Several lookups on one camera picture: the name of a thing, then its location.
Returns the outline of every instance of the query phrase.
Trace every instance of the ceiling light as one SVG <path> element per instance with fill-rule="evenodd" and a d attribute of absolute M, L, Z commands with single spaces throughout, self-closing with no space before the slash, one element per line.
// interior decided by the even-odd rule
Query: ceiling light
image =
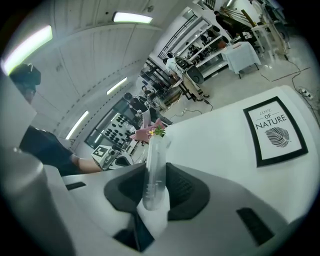
<path fill-rule="evenodd" d="M 95 139 L 94 143 L 97 143 L 97 141 L 100 139 L 102 134 L 104 133 L 105 130 L 102 130 L 102 132 L 99 134 L 99 136 Z"/>
<path fill-rule="evenodd" d="M 66 136 L 66 140 L 69 140 L 69 138 L 71 137 L 71 135 L 74 133 L 74 131 L 77 129 L 77 127 L 80 125 L 80 123 L 83 121 L 83 119 L 85 119 L 85 117 L 89 114 L 89 112 L 86 110 L 84 112 L 84 114 L 80 117 L 80 119 L 78 120 L 78 122 L 75 123 L 74 127 L 71 129 L 71 131 L 69 132 L 69 134 Z"/>
<path fill-rule="evenodd" d="M 113 22 L 139 22 L 139 23 L 150 23 L 152 21 L 151 17 L 126 13 L 126 12 L 115 12 L 112 17 Z"/>
<path fill-rule="evenodd" d="M 118 113 L 115 114 L 115 116 L 111 119 L 110 123 L 113 121 L 113 119 L 116 118 L 117 115 L 118 115 Z"/>
<path fill-rule="evenodd" d="M 127 77 L 122 79 L 120 82 L 118 82 L 115 86 L 113 86 L 110 90 L 108 90 L 106 92 L 106 94 L 110 94 L 114 89 L 116 89 L 119 85 L 121 85 L 122 83 L 124 83 L 127 80 Z"/>
<path fill-rule="evenodd" d="M 30 54 L 40 46 L 52 39 L 51 26 L 46 26 L 23 41 L 4 61 L 3 71 L 8 76 L 10 72 L 22 63 Z"/>
<path fill-rule="evenodd" d="M 230 0 L 230 1 L 228 2 L 228 4 L 226 5 L 226 7 L 228 7 L 229 5 L 231 5 L 231 3 L 232 3 L 232 0 Z"/>

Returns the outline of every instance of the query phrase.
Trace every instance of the power strip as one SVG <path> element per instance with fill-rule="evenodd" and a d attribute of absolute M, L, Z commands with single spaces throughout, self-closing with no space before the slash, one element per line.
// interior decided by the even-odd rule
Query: power strip
<path fill-rule="evenodd" d="M 305 98 L 307 98 L 308 100 L 312 100 L 312 99 L 314 98 L 314 97 L 311 95 L 311 93 L 308 92 L 308 90 L 305 89 L 305 88 L 300 88 L 299 91 L 300 91 L 300 93 L 301 93 Z"/>

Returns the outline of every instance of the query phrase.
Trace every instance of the black rubber pad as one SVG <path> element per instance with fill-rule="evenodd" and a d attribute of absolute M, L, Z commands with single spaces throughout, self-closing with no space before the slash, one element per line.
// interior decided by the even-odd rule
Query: black rubber pad
<path fill-rule="evenodd" d="M 122 212 L 136 213 L 144 189 L 145 165 L 108 182 L 104 195 L 113 207 Z M 166 187 L 170 196 L 168 221 L 190 220 L 210 200 L 208 186 L 198 178 L 166 164 Z"/>
<path fill-rule="evenodd" d="M 65 185 L 65 186 L 66 186 L 67 190 L 75 190 L 77 188 L 81 188 L 81 187 L 86 186 L 86 184 L 84 184 L 83 182 L 80 181 L 80 182 L 68 184 L 68 185 Z"/>
<path fill-rule="evenodd" d="M 251 208 L 241 208 L 237 210 L 236 213 L 243 221 L 257 245 L 260 246 L 264 244 L 274 236 L 271 230 Z"/>

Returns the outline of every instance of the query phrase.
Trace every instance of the framed sign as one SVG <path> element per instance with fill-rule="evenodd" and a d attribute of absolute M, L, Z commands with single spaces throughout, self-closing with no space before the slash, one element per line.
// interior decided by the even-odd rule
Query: framed sign
<path fill-rule="evenodd" d="M 252 134 L 257 167 L 280 163 L 308 153 L 296 121 L 278 97 L 243 111 Z"/>

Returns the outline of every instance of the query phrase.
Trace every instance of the shelf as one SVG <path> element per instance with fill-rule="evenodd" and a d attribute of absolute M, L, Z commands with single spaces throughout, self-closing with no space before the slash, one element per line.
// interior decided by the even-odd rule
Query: shelf
<path fill-rule="evenodd" d="M 198 51 L 195 55 L 193 55 L 189 61 L 192 61 L 199 55 L 199 53 L 203 52 L 204 49 L 208 48 L 210 45 L 212 45 L 215 41 L 217 41 L 219 38 L 222 38 L 222 35 L 219 35 L 217 38 L 213 39 L 210 43 L 208 43 L 204 48 L 202 48 L 200 51 Z"/>
<path fill-rule="evenodd" d="M 205 58 L 204 60 L 200 61 L 196 67 L 199 68 L 201 67 L 203 64 L 205 64 L 206 62 L 210 61 L 212 58 L 216 57 L 217 55 L 221 54 L 223 51 L 225 51 L 225 49 L 227 48 L 224 48 L 224 49 L 221 49 L 221 50 L 218 50 L 216 51 L 215 53 L 211 54 L 209 57 Z"/>
<path fill-rule="evenodd" d="M 202 20 L 202 16 L 197 17 L 194 21 L 192 21 L 192 23 L 189 26 L 186 27 L 185 30 L 178 34 L 172 45 L 170 45 L 170 47 L 168 48 L 168 52 L 171 52 L 177 46 L 177 44 Z"/>
<path fill-rule="evenodd" d="M 207 76 L 211 75 L 212 73 L 216 72 L 217 70 L 223 68 L 226 65 L 228 65 L 228 62 L 226 60 L 219 62 L 219 64 L 214 65 L 213 67 L 203 72 L 202 75 L 204 78 L 206 78 Z"/>
<path fill-rule="evenodd" d="M 210 27 L 212 27 L 212 25 L 207 26 L 207 27 L 199 34 L 199 36 L 196 36 L 194 39 L 192 39 L 192 40 L 189 42 L 189 44 L 186 45 L 186 46 L 180 51 L 179 54 L 177 54 L 177 57 L 179 57 L 186 49 L 188 49 L 188 48 L 192 45 L 193 42 L 195 42 L 197 39 L 199 39 L 202 34 L 204 34 L 205 32 L 207 32 L 207 29 L 209 29 Z"/>

